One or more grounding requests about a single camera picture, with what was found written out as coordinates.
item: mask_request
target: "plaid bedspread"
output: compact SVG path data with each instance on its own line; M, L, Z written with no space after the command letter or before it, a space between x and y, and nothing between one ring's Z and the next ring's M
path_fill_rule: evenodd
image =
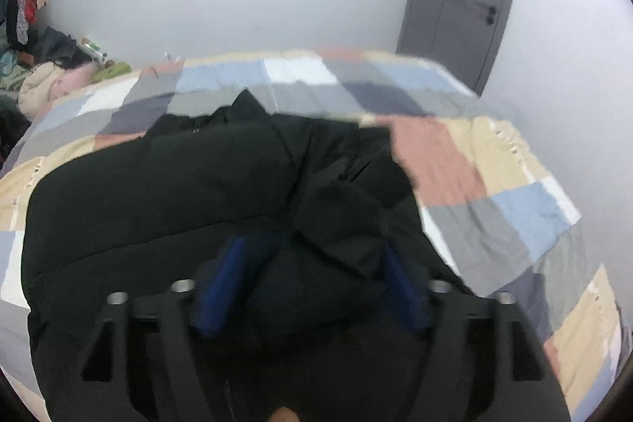
M249 88L270 112L388 125L426 234L479 295L514 294L574 421L615 378L620 320L580 213L508 121L436 63L380 52L290 51L167 62L73 92L36 120L0 180L0 366L47 420L30 362L20 260L29 196L75 157L141 136L164 113L210 114Z

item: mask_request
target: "door handle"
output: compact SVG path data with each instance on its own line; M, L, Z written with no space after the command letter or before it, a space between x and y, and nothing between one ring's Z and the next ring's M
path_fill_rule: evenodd
M488 16L485 18L485 25L492 26L495 23L495 15L497 14L496 6L488 6Z

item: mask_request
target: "black jacket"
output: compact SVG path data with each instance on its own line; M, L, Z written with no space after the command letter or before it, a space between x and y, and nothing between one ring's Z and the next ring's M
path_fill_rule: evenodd
M50 413L63 401L77 353L108 294L165 291L173 281L193 277L227 238L254 231L290 231L306 255L334 264L322 281L320 274L306 273L311 257L301 261L286 253L287 263L259 298L258 313L279 285L302 291L303 300L270 301L281 302L283 310L270 309L268 326L253 322L260 344L280 337L275 331L290 319L331 312L333 292L341 313L362 315L380 295L374 250L385 240L432 277L466 290L422 231L411 186L390 157L386 128L268 115L248 92L209 117L165 115L143 138L53 170L30 199L22 284L32 309L33 364ZM402 332L389 338L377 335L382 355L373 348L373 363L359 355L358 368L345 364L339 378L349 385L376 371L375 388L343 391L379 420L393 415L413 374L407 364L421 352ZM292 369L296 384L308 368ZM309 385L314 377L303 379ZM330 389L341 391L335 384ZM367 399L372 390L382 399Z

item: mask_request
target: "black clothing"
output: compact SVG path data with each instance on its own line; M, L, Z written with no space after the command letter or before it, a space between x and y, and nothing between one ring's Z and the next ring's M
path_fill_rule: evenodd
M468 290L424 235L411 186L391 160L386 128L268 115L248 92L210 117L166 115L145 137L75 159L34 189L22 285L32 310L33 365L51 415L107 295L163 292L173 281L193 277L233 235L259 231L286 232L292 245L280 253L282 266L252 286L261 290L250 305L252 338L243 339L242 350L285 341L303 314L326 327L340 318L358 319L360 326L333 329L325 347L302 346L292 367L274 364L256 367L256 373L275 383L286 369L295 381L287 385L292 390L318 382L306 364L328 363L338 371L329 386L322 385L332 396L347 392L367 416L374 409L372 417L388 420L422 343L397 324L379 324L365 337L374 342L365 352L343 345L357 341L355 331L366 334L363 324L380 312L373 311L382 291L374 282L371 250L391 242L432 277ZM299 247L302 255L292 251ZM327 281L313 269L320 266L316 256L330 262ZM270 294L276 298L268 302ZM293 301L297 296L299 302ZM333 321L337 301L342 307L338 314L334 309ZM279 303L281 310L273 312ZM367 352L374 358L367 359ZM368 375L373 387L359 385L351 394L346 382ZM384 396L377 399L376 391Z
M1 96L0 98L0 169L9 157L11 150L24 136L31 122L28 121L15 101Z
M92 58L77 47L77 42L61 31L48 26L33 48L36 64L55 62L64 69L74 69Z
M18 0L7 0L6 39L12 49L29 54L37 43L37 31L33 27L28 28L26 44L18 42Z

